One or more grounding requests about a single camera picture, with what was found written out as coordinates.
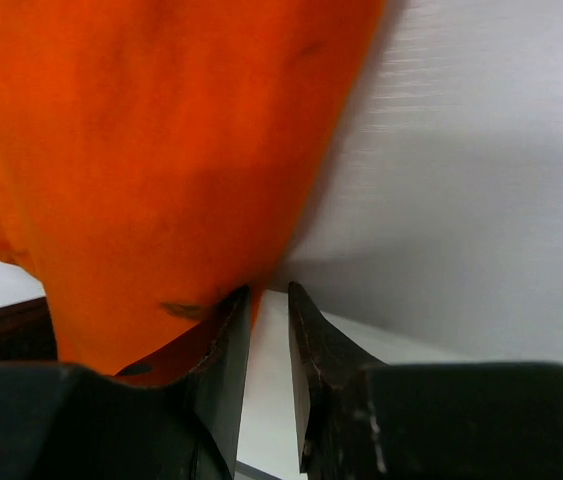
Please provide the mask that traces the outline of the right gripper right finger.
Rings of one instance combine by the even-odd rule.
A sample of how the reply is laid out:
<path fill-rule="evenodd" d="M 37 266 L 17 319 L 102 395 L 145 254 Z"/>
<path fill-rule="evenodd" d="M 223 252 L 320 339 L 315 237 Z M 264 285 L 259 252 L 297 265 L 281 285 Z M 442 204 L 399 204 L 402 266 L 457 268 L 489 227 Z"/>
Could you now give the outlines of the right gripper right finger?
<path fill-rule="evenodd" d="M 288 287 L 299 465 L 311 479 L 563 479 L 563 365 L 396 365 Z"/>

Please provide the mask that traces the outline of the orange t shirt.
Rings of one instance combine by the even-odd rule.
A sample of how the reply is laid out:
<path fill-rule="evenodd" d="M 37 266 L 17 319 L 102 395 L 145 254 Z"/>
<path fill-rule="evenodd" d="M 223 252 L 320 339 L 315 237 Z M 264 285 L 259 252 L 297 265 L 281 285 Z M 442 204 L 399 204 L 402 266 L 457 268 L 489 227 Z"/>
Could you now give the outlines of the orange t shirt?
<path fill-rule="evenodd" d="M 0 261 L 116 374 L 265 289 L 382 1 L 0 1 Z"/>

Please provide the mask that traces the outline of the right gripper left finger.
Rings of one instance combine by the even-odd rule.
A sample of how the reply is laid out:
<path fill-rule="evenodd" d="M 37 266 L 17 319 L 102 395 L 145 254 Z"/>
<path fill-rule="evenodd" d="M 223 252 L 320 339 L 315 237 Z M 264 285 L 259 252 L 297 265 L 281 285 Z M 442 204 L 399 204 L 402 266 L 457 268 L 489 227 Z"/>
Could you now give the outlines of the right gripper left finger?
<path fill-rule="evenodd" d="M 249 338 L 240 288 L 116 376 L 0 361 L 0 479 L 232 478 Z"/>

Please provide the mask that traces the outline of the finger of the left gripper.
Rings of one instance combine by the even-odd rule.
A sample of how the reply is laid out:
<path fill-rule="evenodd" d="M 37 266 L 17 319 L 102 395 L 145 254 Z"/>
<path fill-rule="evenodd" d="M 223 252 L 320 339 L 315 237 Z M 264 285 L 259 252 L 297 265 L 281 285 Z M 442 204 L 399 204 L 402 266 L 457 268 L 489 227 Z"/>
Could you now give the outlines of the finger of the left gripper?
<path fill-rule="evenodd" d="M 0 308 L 0 361 L 56 361 L 45 297 Z"/>

